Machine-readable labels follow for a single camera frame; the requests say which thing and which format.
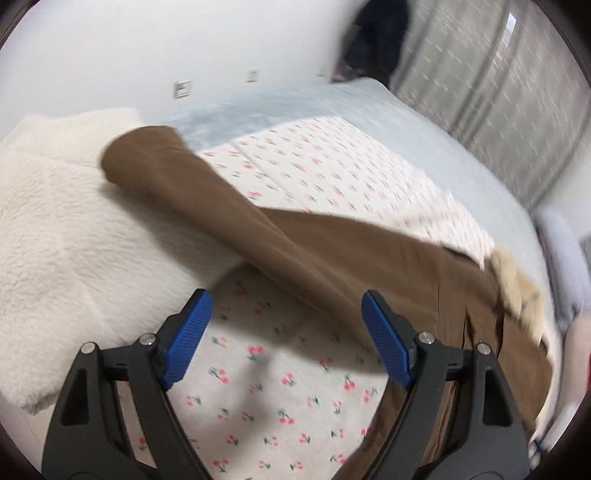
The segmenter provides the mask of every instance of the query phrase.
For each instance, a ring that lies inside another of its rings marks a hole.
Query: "light blue bedding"
[[[537,234],[529,214],[507,188],[447,133],[371,79],[238,96],[197,108],[167,124],[179,130],[189,148],[198,151],[282,122],[325,115],[344,118],[449,190],[546,292],[544,340],[555,368],[545,412],[538,417],[543,429],[556,404],[561,343]]]

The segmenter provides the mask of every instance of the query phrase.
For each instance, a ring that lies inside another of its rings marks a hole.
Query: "electrical socket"
[[[247,83],[254,83],[258,82],[259,77],[259,70],[248,70],[248,75],[246,76]]]
[[[173,97],[183,98],[191,95],[191,80],[179,80],[173,83]]]

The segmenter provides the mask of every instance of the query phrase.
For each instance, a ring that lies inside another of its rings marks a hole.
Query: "brown fabric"
[[[373,348],[361,321],[361,297],[374,288],[415,329],[450,346],[486,342],[498,354],[526,429],[534,429],[550,385],[543,350],[512,323],[492,274],[435,245],[332,216],[260,209],[192,154],[175,130],[143,127],[115,140],[102,167],[123,190],[166,205],[220,240],[327,321],[343,322]],[[439,453],[453,402],[444,392],[424,461]],[[336,478],[360,479],[392,429],[404,399],[390,382],[374,429]]]

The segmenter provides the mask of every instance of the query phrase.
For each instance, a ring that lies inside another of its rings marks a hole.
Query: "tan fuzzy object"
[[[517,268],[506,248],[493,250],[489,263],[501,287],[503,305],[539,345],[544,332],[544,294]]]

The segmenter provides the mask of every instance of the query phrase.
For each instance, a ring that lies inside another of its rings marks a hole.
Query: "cherry print sheet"
[[[347,216],[466,252],[493,248],[469,212],[422,171],[338,117],[247,135],[199,155],[258,206]],[[387,376],[375,356],[245,267],[169,393],[214,479],[330,479],[363,441]],[[138,459],[152,463],[122,384]]]

